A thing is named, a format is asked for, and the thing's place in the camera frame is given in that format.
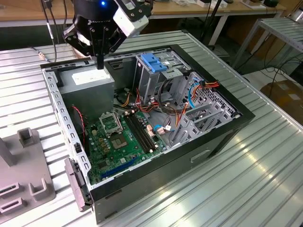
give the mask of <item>chip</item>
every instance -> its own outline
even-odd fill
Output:
[[[110,138],[115,149],[119,149],[128,145],[123,134],[116,134]]]
[[[99,168],[104,168],[107,166],[106,161],[98,163]]]

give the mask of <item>wooden desk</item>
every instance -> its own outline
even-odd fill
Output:
[[[276,8],[266,9],[251,9],[240,2],[235,0],[233,4],[228,4],[226,8],[219,8],[216,16],[224,16],[226,14],[231,15],[248,15],[248,14],[273,14],[280,11],[284,11],[286,8],[280,4]],[[153,7],[152,18],[178,18],[178,17],[197,17],[200,15],[206,15],[208,7],[200,7],[196,4],[189,4],[181,7],[174,2],[155,2]]]
[[[66,3],[68,12],[67,23],[72,23],[72,18],[74,16],[73,6],[69,0],[67,0]],[[251,9],[243,5],[240,0],[235,0],[233,4],[229,4],[226,8],[218,9],[216,16],[220,16],[221,18],[209,44],[215,44],[228,16],[275,14],[275,17],[280,17],[284,10],[285,7],[280,4],[276,8]],[[196,4],[189,4],[182,7],[174,2],[155,2],[150,19],[205,17],[207,11],[208,8],[203,8]],[[63,24],[64,7],[62,0],[53,0],[53,14],[57,24]],[[35,25],[45,25],[45,18],[42,12],[9,6],[5,9],[0,9],[0,27]]]

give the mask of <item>blue wire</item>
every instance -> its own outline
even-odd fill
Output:
[[[192,89],[194,86],[196,86],[196,85],[199,85],[199,83],[193,84],[193,85],[190,87],[189,91],[188,91],[188,102],[189,102],[189,104],[191,105],[191,107],[193,107],[193,108],[194,108],[195,106],[194,106],[193,102],[191,101],[191,89]]]
[[[162,128],[162,125],[157,124],[155,127],[153,127],[153,130],[156,131],[157,128]]]

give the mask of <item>aluminum table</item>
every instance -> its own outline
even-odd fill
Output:
[[[179,44],[244,103],[255,119],[215,157],[99,224],[119,226],[294,226],[303,221],[302,126],[249,85],[232,68],[181,31],[127,39],[118,49],[134,51]],[[53,59],[51,46],[38,47]],[[58,60],[73,59],[58,46]],[[5,222],[17,226],[95,226],[78,211],[64,171],[69,156],[31,49],[0,52],[0,136],[38,129],[56,198]]]
[[[232,67],[235,68],[241,59],[244,51],[246,50],[248,44],[250,43],[251,39],[253,38],[254,34],[259,28],[265,29],[264,34],[259,39],[258,43],[252,50],[255,52],[264,42],[265,38],[269,34],[273,34],[277,38],[284,41],[286,44],[290,45],[291,47],[297,49],[300,52],[303,52],[303,25],[299,24],[289,18],[270,18],[270,19],[258,19],[254,26],[252,27],[251,31],[245,38],[241,48],[238,50],[235,61],[232,64]],[[288,48],[287,53],[284,55],[287,56],[290,53],[292,48]]]

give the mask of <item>table leg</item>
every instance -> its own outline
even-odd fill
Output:
[[[282,11],[279,11],[275,14],[274,18],[279,18],[282,15]],[[253,54],[261,45],[262,43],[265,41],[266,37],[269,35],[268,31],[265,31],[262,36],[259,38],[257,44],[254,46],[254,48],[252,49],[252,51],[250,52],[251,54]]]
[[[217,25],[217,27],[214,31],[214,34],[213,34],[213,36],[212,36],[208,45],[215,45],[215,43],[216,43],[216,41],[217,41],[221,31],[222,31],[222,28],[223,28],[223,26],[224,26],[224,24],[227,20],[227,17],[228,17],[228,15],[224,15],[220,18],[219,23],[218,23],[218,25]]]
[[[255,22],[254,26],[252,27],[251,31],[248,33],[247,37],[245,38],[244,42],[242,43],[242,46],[238,50],[235,60],[232,63],[232,67],[235,68],[239,60],[241,59],[241,56],[243,55],[244,51],[246,50],[248,44],[250,43],[251,39],[253,38],[254,34],[256,33],[257,29],[259,27],[259,19]]]

